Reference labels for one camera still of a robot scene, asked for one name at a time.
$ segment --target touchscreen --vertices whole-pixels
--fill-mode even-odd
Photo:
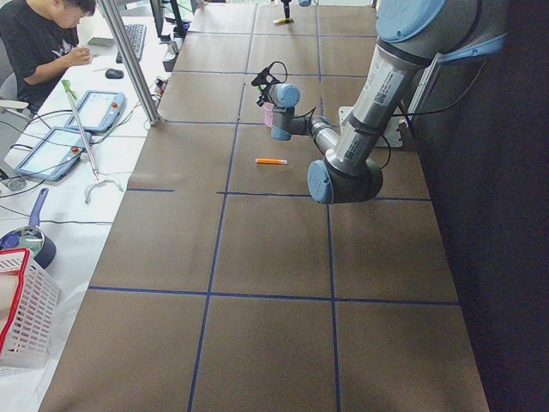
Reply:
[[[78,115],[84,129],[91,127],[100,127],[101,121],[105,118],[106,113],[111,109],[111,104],[117,94],[114,93],[90,93],[86,100],[78,109]],[[76,126],[76,120],[72,118],[69,124]]]
[[[79,133],[56,130],[41,143],[39,149],[28,159],[23,168],[28,173],[54,173],[57,165],[70,161],[74,157],[74,154],[70,153],[70,148],[80,139]]]

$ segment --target small yellow object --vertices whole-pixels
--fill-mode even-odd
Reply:
[[[278,20],[273,20],[273,24],[276,24],[276,25],[287,24],[287,23],[293,23],[293,18],[290,17],[289,19],[287,19],[286,17],[284,17]]]

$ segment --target keyboard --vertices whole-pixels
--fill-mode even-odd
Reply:
[[[126,33],[130,38],[131,47],[136,53],[137,61],[141,61],[143,55],[143,46],[145,45],[145,33],[147,32],[147,26],[144,24],[124,24]],[[120,51],[117,54],[117,63],[122,63],[122,55]]]

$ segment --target marker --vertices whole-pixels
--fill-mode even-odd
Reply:
[[[288,161],[284,159],[256,159],[258,165],[287,165]]]
[[[273,20],[273,24],[275,24],[276,26],[280,24],[288,24],[288,23],[293,23],[293,17],[288,17],[287,19],[281,18],[281,19]]]

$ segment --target white desk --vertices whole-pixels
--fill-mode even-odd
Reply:
[[[157,76],[167,78],[162,66],[166,46],[156,39],[154,25],[150,18],[124,18],[124,22],[142,22],[148,25],[147,39],[142,56],[141,67],[147,84],[153,90]],[[89,89],[113,90],[123,92],[127,101],[120,118],[134,110],[127,124],[116,128],[101,144],[94,145],[94,157],[99,170],[112,173],[125,188],[133,171],[145,137],[148,133],[148,121],[144,111],[135,107],[138,103],[136,92],[130,77],[121,80],[105,78],[105,70],[117,68],[125,70],[123,64],[116,64],[116,46],[109,48],[93,46],[92,53],[99,55],[90,65],[76,66],[67,70],[64,79],[70,80],[71,88],[77,96]],[[39,114],[56,110],[70,109],[69,101],[61,84],[58,84],[41,107]],[[46,117],[50,126],[64,125],[69,113]],[[32,122],[26,133],[43,136],[48,128],[40,121]],[[22,135],[18,143],[34,146],[39,139]],[[27,151],[12,149],[6,156],[6,162],[15,167],[27,154]],[[84,189],[94,181],[94,176],[87,159],[78,162],[71,172],[59,182],[45,182],[39,187],[48,187],[50,192],[40,214],[42,221],[88,221],[112,222],[122,202],[124,193],[114,184],[95,187],[91,194],[91,203],[84,203]],[[40,180],[29,179],[27,187],[31,188]],[[0,196],[9,194],[3,189]],[[29,214],[38,196],[38,189],[1,198],[2,206]],[[28,218],[0,209],[0,234],[18,227],[26,226]],[[86,292],[89,280],[99,260],[100,253],[111,229],[110,224],[54,224],[44,222],[40,228],[45,231],[57,246],[57,254],[46,269],[61,286],[61,296],[56,308],[51,332],[51,353],[44,369],[17,373],[0,378],[0,410],[2,412],[36,411],[51,382],[70,328]]]

